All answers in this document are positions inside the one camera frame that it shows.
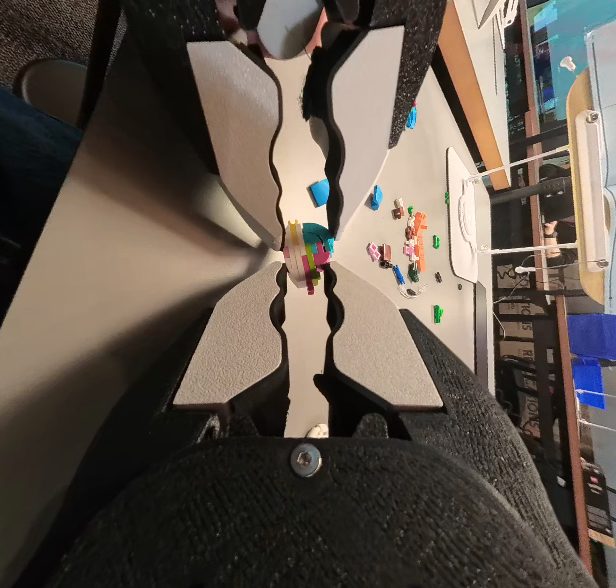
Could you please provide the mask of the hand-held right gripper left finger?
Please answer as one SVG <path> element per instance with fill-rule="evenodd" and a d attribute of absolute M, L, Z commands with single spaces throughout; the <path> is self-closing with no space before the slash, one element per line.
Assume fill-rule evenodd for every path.
<path fill-rule="evenodd" d="M 276 261 L 220 298 L 181 378 L 174 407 L 219 409 L 242 394 L 259 401 L 288 393 L 286 291 L 287 269 Z"/>

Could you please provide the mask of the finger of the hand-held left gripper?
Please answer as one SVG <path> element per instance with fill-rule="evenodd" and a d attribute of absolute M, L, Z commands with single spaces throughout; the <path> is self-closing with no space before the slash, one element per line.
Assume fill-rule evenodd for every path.
<path fill-rule="evenodd" d="M 364 31 L 329 79 L 328 126 L 341 151 L 329 178 L 335 239 L 364 204 L 389 154 L 404 34 L 404 25 Z"/>
<path fill-rule="evenodd" d="M 281 129 L 281 88 L 264 60 L 231 41 L 187 44 L 222 188 L 251 230 L 283 247 L 281 184 L 273 147 Z"/>

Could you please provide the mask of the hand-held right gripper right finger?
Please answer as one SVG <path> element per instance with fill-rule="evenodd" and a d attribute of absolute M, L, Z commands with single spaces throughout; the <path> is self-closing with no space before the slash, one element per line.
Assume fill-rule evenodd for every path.
<path fill-rule="evenodd" d="M 326 366 L 365 397 L 397 411 L 443 400 L 396 303 L 339 262 L 325 271 Z"/>

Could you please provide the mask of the multicoloured lego heart assembly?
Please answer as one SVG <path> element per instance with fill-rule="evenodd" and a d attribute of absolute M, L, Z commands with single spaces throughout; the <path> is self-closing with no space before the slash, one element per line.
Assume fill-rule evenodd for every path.
<path fill-rule="evenodd" d="M 298 289 L 314 295 L 326 265 L 331 262 L 335 239 L 318 223 L 289 221 L 283 247 L 288 277 Z"/>

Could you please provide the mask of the large orange lego piece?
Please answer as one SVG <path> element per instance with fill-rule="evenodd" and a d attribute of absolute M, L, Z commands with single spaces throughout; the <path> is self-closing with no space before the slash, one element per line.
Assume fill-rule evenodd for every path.
<path fill-rule="evenodd" d="M 422 212 L 416 212 L 413 215 L 413 231 L 415 239 L 415 257 L 418 265 L 418 271 L 424 273 L 426 271 L 426 256 L 424 246 L 424 233 L 428 230 L 427 215 Z"/>

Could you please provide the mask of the person's left hand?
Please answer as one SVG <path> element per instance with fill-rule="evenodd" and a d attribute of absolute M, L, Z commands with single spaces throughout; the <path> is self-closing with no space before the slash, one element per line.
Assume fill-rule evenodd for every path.
<path fill-rule="evenodd" d="M 238 0 L 215 0 L 227 37 L 246 45 L 263 58 L 288 61 L 309 57 L 322 46 L 321 34 L 328 22 L 322 0 L 257 0 L 263 11 L 257 23 L 241 23 Z"/>

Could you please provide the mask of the dark flat panel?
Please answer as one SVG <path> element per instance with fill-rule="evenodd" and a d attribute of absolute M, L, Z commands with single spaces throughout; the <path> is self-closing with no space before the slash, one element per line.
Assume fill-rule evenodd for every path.
<path fill-rule="evenodd" d="M 495 348 L 492 277 L 474 285 L 474 371 L 481 386 L 495 396 Z"/>

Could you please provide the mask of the white rounded mat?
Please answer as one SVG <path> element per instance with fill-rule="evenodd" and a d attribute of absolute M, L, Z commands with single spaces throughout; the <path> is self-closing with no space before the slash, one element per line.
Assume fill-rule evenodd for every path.
<path fill-rule="evenodd" d="M 472 178 L 453 147 L 445 153 L 449 253 L 453 274 L 476 283 L 482 261 L 491 250 L 490 198 L 482 178 Z"/>

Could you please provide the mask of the printed cardboard box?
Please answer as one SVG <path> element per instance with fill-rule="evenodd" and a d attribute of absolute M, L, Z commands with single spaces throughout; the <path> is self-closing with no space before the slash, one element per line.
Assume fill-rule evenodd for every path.
<path fill-rule="evenodd" d="M 528 363 L 519 370 L 496 363 L 495 396 L 521 436 L 539 441 L 540 407 L 535 375 L 534 327 L 530 320 L 502 320 L 503 316 L 543 314 L 543 308 L 513 295 L 513 302 L 495 305 L 497 319 L 497 360 Z"/>

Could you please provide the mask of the teal screen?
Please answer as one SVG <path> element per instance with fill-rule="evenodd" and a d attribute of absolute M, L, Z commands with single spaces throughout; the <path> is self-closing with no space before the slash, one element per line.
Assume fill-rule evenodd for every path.
<path fill-rule="evenodd" d="M 615 0 L 526 0 L 534 58 L 538 117 L 542 129 L 566 117 L 566 99 L 588 67 L 587 36 L 615 20 Z M 559 63 L 570 55 L 576 70 Z"/>

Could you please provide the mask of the round wooden board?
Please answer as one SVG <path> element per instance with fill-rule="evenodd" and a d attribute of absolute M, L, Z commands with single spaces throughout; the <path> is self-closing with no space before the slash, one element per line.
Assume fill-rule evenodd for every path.
<path fill-rule="evenodd" d="M 581 287 L 615 314 L 615 85 L 585 69 L 566 101 Z"/>

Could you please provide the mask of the brown wooden beam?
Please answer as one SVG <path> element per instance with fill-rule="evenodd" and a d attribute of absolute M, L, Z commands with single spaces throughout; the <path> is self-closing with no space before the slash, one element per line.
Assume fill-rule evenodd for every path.
<path fill-rule="evenodd" d="M 556 135 L 548 135 L 548 132 L 540 131 L 538 121 L 538 100 L 535 89 L 534 58 L 532 51 L 531 34 L 527 22 L 526 0 L 519 2 L 520 29 L 522 34 L 522 47 L 524 51 L 524 73 L 526 78 L 526 90 L 528 111 L 525 113 L 526 139 L 520 144 L 520 148 L 527 157 L 543 153 L 543 142 L 555 138 Z M 554 295 L 552 303 L 554 315 L 548 318 L 549 330 L 554 330 L 557 345 L 554 349 L 554 358 L 557 373 L 561 378 L 560 392 L 564 402 L 564 410 L 559 415 L 560 425 L 560 449 L 562 462 L 568 469 L 568 477 L 572 496 L 574 499 L 575 534 L 577 550 L 587 568 L 590 563 L 590 541 L 588 536 L 588 520 L 583 489 L 583 471 L 581 467 L 581 446 L 578 431 L 578 419 L 575 404 L 574 379 L 570 357 L 570 343 L 567 328 L 567 311 L 565 294 Z"/>

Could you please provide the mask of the person's blue jeans leg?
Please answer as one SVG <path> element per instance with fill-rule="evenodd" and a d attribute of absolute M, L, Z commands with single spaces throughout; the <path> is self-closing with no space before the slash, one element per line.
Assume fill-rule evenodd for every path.
<path fill-rule="evenodd" d="M 1 319 L 81 143 L 82 130 L 1 87 Z"/>

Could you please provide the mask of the blue tape strips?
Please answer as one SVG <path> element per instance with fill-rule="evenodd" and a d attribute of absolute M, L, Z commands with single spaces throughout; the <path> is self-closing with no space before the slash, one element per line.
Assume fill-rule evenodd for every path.
<path fill-rule="evenodd" d="M 615 366 L 615 315 L 568 315 L 567 325 L 577 399 L 605 410 L 603 368 Z"/>

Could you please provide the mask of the black printed box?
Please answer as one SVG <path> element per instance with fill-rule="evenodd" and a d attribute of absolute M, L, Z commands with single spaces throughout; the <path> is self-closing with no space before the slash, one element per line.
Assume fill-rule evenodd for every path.
<path fill-rule="evenodd" d="M 614 547 L 612 516 L 603 470 L 596 464 L 582 461 L 582 474 L 589 537 Z"/>

